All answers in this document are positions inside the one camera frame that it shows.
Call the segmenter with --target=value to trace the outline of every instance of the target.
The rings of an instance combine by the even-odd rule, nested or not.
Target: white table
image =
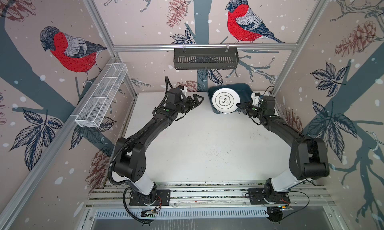
[[[197,94],[205,98],[203,103],[174,121],[149,145],[146,173],[152,181],[266,180],[288,168],[290,147],[282,139],[242,113],[214,113],[208,94]],[[151,120],[163,97],[164,93],[139,94],[126,138]]]

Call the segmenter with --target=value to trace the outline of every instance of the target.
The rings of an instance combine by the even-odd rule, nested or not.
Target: white plate
[[[230,88],[220,88],[212,96],[214,108],[222,113],[231,113],[237,110],[236,104],[240,103],[239,95]]]

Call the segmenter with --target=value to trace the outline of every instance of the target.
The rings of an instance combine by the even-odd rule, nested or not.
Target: blue tray
[[[240,102],[248,102],[251,101],[251,94],[253,93],[252,89],[248,84],[246,83],[235,83],[235,84],[228,84],[228,85],[219,85],[219,86],[214,86],[210,87],[208,89],[208,97],[209,97],[209,102],[211,103],[212,110],[214,113],[222,113],[219,112],[215,109],[215,107],[212,104],[212,96],[214,95],[215,91],[220,89],[220,88],[230,88],[233,89],[240,97]]]

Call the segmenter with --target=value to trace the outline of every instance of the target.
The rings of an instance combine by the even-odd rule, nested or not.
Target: white wire mesh basket
[[[107,73],[98,83],[91,97],[75,119],[75,122],[80,127],[100,126],[125,74],[127,74],[127,66],[125,64],[111,64]]]

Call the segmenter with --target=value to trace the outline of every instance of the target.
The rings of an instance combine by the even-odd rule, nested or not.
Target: slotted metal basket
[[[111,64],[107,73],[93,91],[92,96],[75,119],[80,127],[100,126],[126,74],[127,66],[125,64]]]
[[[175,48],[173,62],[177,70],[234,69],[239,56],[237,48]]]

